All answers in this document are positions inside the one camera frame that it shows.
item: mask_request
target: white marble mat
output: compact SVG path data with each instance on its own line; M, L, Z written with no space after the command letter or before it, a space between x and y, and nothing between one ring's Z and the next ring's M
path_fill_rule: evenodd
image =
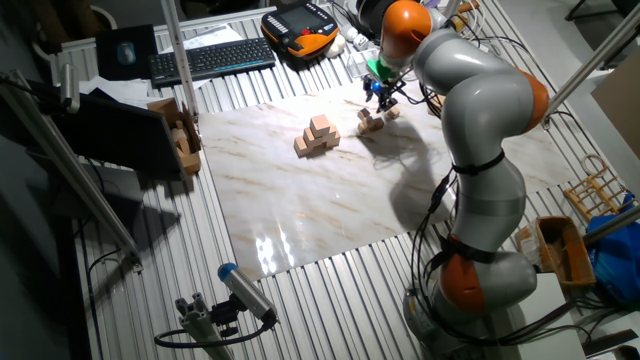
M415 98L417 82L407 86ZM363 138L360 83L218 113L200 122L202 143L238 265L252 280L415 230L451 166L440 120L400 95L401 116ZM326 114L342 135L326 153L299 159L293 139ZM540 128L508 139L507 157L532 193L571 180ZM445 199L434 221L446 218Z

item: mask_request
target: paper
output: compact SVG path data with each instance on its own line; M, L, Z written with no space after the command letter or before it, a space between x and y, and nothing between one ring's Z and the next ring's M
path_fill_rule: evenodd
M142 109L146 109L147 104L150 102L162 100L162 98L147 96L149 80L109 81L96 76L89 81L80 81L79 88L83 94L89 94L98 88L119 103Z
M222 44L231 41L242 40L242 36L240 36L237 32L229 27L228 24L216 26L207 32L202 34L198 34L190 39L187 39L183 42L184 49L195 49L203 46L211 46L216 44ZM164 49L161 54L166 54L173 51L173 46L169 46ZM193 82L193 88L198 89L202 85L206 84L210 79L207 80L199 80Z

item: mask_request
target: monitor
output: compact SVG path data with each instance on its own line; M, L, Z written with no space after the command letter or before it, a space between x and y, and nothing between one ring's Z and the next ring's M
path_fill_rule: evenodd
M59 101L59 88L34 81L29 86ZM77 155L128 167L150 179L186 178L162 114L121 104L96 89L80 95L77 113L51 117Z

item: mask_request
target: stacked wooden blocks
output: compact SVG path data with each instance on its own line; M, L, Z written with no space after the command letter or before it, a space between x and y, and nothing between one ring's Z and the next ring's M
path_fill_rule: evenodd
M358 124L358 132L364 135L370 131L377 131L384 127L384 120L381 118L373 118L371 113L366 108L358 111L358 118L360 124Z
M187 175L193 175L200 170L200 157L197 152L191 152L189 141L187 140L187 133L185 132L182 121L176 121L176 127L171 129L171 137L176 144L176 150L178 150L178 156Z
M298 157L309 155L317 148L331 149L340 144L340 133L325 115L314 116L308 128L304 129L302 136L298 136L293 148Z

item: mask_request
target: black keyboard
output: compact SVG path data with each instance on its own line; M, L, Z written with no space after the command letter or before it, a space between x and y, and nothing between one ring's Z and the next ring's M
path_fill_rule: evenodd
M232 41L187 50L191 78L211 79L271 67L276 59L265 38ZM149 56L154 89L180 84L174 53Z

